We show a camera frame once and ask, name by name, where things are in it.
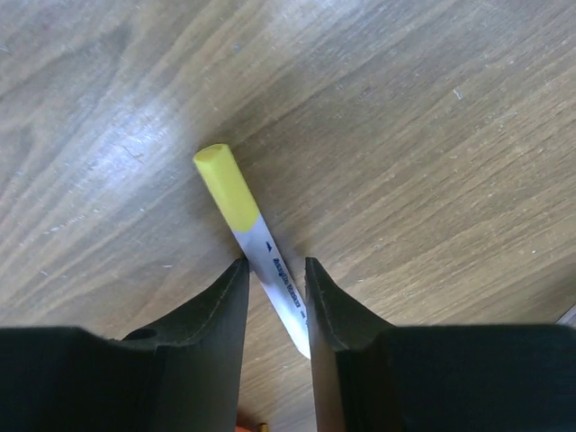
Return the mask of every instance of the yellow cap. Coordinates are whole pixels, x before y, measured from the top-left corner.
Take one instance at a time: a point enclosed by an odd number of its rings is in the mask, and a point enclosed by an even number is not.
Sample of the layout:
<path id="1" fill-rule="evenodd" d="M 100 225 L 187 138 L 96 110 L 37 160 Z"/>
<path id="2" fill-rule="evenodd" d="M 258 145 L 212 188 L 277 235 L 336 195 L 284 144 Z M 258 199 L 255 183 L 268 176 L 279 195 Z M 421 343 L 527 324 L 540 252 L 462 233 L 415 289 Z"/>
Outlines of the yellow cap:
<path id="1" fill-rule="evenodd" d="M 193 160 L 228 225 L 235 231 L 250 230 L 259 210 L 230 147 L 214 144 L 196 153 Z"/>

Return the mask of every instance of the wooden table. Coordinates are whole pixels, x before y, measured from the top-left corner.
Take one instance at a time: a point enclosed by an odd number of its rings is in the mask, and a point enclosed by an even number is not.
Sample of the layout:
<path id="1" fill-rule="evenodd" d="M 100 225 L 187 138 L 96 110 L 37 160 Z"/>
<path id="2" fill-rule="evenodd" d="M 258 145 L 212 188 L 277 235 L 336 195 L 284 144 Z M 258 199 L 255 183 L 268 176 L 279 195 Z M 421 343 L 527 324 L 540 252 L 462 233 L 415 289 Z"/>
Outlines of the wooden table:
<path id="1" fill-rule="evenodd" d="M 237 156 L 303 258 L 397 325 L 576 302 L 572 0 L 0 0 L 0 322 L 122 337 L 239 249 L 191 157 Z M 315 428 L 253 281 L 240 403 Z"/>

